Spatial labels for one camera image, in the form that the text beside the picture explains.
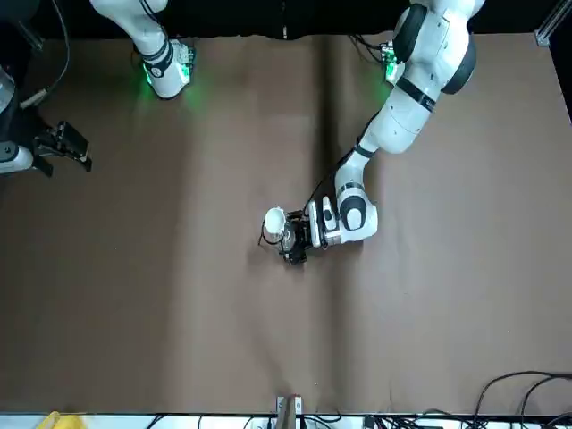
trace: cable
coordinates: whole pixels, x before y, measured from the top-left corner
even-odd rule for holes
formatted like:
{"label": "cable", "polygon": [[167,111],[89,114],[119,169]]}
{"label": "cable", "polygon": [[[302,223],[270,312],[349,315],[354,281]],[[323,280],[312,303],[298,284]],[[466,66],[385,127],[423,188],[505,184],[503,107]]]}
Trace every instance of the cable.
{"label": "cable", "polygon": [[[370,44],[368,44],[367,42],[365,42],[364,39],[359,38],[359,37],[357,37],[357,36],[350,35],[350,36],[348,36],[348,37],[349,37],[349,40],[351,41],[351,43],[353,44],[353,46],[356,48],[357,52],[359,53],[359,56],[360,56],[362,59],[366,60],[366,61],[367,61],[368,63],[370,63],[370,64],[383,65],[382,59],[379,58],[379,57],[377,57],[377,56],[375,55],[375,53],[374,53],[374,51],[379,51],[379,50],[381,50],[381,48],[380,48],[379,46],[370,45]],[[359,45],[358,45],[358,44],[362,45],[362,46],[366,49],[366,51],[369,53],[369,56],[372,57],[373,61],[367,60],[367,59],[364,57],[363,53],[362,53],[361,50],[359,49]]]}
{"label": "cable", "polygon": [[379,45],[372,45],[371,43],[367,42],[363,36],[359,35],[359,34],[353,34],[352,35],[353,38],[355,38],[359,43],[361,43],[363,46],[368,47],[370,49],[373,49],[374,51],[381,51],[382,47]]}
{"label": "cable", "polygon": [[262,221],[262,226],[260,227],[260,237],[258,237],[258,246],[260,246],[260,241],[264,240],[266,244],[270,246],[276,246],[277,244],[282,244],[284,237],[281,237],[277,241],[269,241],[268,238],[265,236],[265,221]]}
{"label": "cable", "polygon": [[248,424],[252,421],[252,419],[254,418],[254,416],[251,416],[248,420],[247,423],[244,424],[244,427],[242,429],[247,429]]}
{"label": "cable", "polygon": [[60,71],[60,75],[57,77],[54,83],[52,83],[52,85],[49,87],[42,88],[33,96],[22,101],[20,103],[20,109],[25,109],[31,105],[39,105],[42,101],[44,101],[46,97],[48,97],[54,91],[54,88],[60,83],[63,75],[68,71],[68,66],[70,65],[70,37],[68,35],[68,29],[65,26],[65,20],[63,19],[62,11],[60,10],[56,0],[52,0],[52,6],[54,7],[55,14],[60,21],[60,25],[62,26],[63,42],[65,44],[65,63],[63,64],[62,71]]}
{"label": "cable", "polygon": [[375,65],[375,66],[377,66],[377,65],[380,64],[379,58],[377,58],[369,49],[366,48],[366,50],[367,50],[367,52],[369,53],[369,55],[370,55],[371,57],[373,57],[373,59],[374,59],[373,61],[370,60],[370,59],[368,59],[368,58],[364,55],[364,53],[361,52],[361,49],[359,48],[358,41],[357,41],[355,38],[353,38],[353,36],[348,36],[348,38],[349,38],[349,41],[351,42],[351,44],[356,48],[357,54],[359,55],[359,57],[360,57],[360,59],[361,59],[362,61],[365,61],[366,63],[372,64],[372,65]]}
{"label": "cable", "polygon": [[337,415],[335,418],[333,418],[332,420],[330,420],[330,419],[328,419],[328,418],[323,418],[323,417],[321,417],[321,416],[315,416],[315,418],[318,419],[318,420],[320,420],[322,423],[326,423],[326,424],[329,424],[329,423],[337,423],[337,422],[339,422],[339,421],[341,420],[341,418],[342,418],[342,415],[341,415],[340,411],[337,411],[337,413],[338,413],[338,415]]}
{"label": "cable", "polygon": [[155,426],[157,424],[157,422],[159,422],[161,419],[165,418],[165,414],[157,414],[155,416],[155,418],[153,420],[151,420],[151,423],[149,423],[146,427],[146,429],[151,429],[153,426]]}
{"label": "cable", "polygon": [[557,422],[559,422],[560,420],[565,419],[566,417],[571,417],[572,416],[572,411],[568,411],[567,413],[564,414],[560,414],[559,416],[553,418],[550,422],[548,422],[548,424],[546,424],[547,426],[554,426],[554,424],[556,424]]}
{"label": "cable", "polygon": [[326,179],[328,179],[330,176],[332,176],[332,174],[334,174],[343,165],[343,163],[346,162],[346,160],[349,158],[349,156],[351,155],[351,153],[353,151],[354,151],[354,147],[352,147],[342,158],[340,158],[338,160],[338,162],[333,167],[331,167],[330,170],[328,170],[328,172],[325,174],[325,176],[318,182],[318,184],[316,185],[316,187],[314,188],[314,190],[310,194],[310,198],[307,199],[307,202],[304,205],[304,208],[302,209],[303,215],[306,214],[307,206],[310,204],[310,201],[312,201],[312,198],[314,198],[314,195],[316,194],[316,192],[322,187],[322,185],[324,184]]}
{"label": "cable", "polygon": [[533,391],[535,389],[537,389],[538,387],[542,386],[543,384],[554,380],[554,378],[552,377],[547,377],[542,379],[540,382],[535,383],[526,393],[525,397],[522,399],[522,404],[520,406],[520,427],[523,428],[525,427],[525,409],[526,409],[526,403],[528,402],[528,398],[530,398],[530,395],[532,395]]}
{"label": "cable", "polygon": [[[511,378],[511,377],[517,377],[520,375],[544,375],[545,377],[548,378],[561,378],[561,379],[565,379],[565,380],[572,380],[572,374],[556,374],[556,373],[548,373],[545,371],[518,371],[515,373],[508,373],[505,375],[501,375],[500,377],[494,378],[492,380],[490,380],[484,387],[483,390],[481,391],[481,394],[479,396],[478,401],[476,402],[476,407],[475,407],[475,412],[473,414],[473,425],[476,425],[477,423],[477,419],[479,417],[479,411],[481,409],[481,405],[483,404],[483,398],[484,398],[484,394],[489,390],[489,388],[497,383],[500,382],[502,380],[506,380],[507,378]],[[533,386],[534,388],[538,387],[541,384],[544,384],[546,382],[542,382],[542,383],[538,383],[538,385]]]}
{"label": "cable", "polygon": [[300,421],[302,423],[302,428],[306,427],[306,423],[305,420],[309,420],[310,422],[314,422],[314,423],[319,423],[320,425],[324,426],[325,429],[332,429],[330,427],[330,425],[328,425],[327,423],[323,422],[322,420],[318,419],[318,418],[314,418],[314,417],[309,417],[309,416],[300,416]]}
{"label": "cable", "polygon": [[550,377],[544,378],[542,379],[540,382],[535,383],[526,393],[525,397],[522,400],[522,405],[520,407],[520,427],[525,427],[525,409],[526,409],[526,403],[528,402],[528,399],[530,398],[530,395],[533,394],[533,391],[535,391],[536,389],[538,389],[540,386],[542,386],[543,384],[547,383],[547,382],[551,382],[552,380],[567,380],[570,381],[570,377],[566,376],[566,375],[552,375]]}

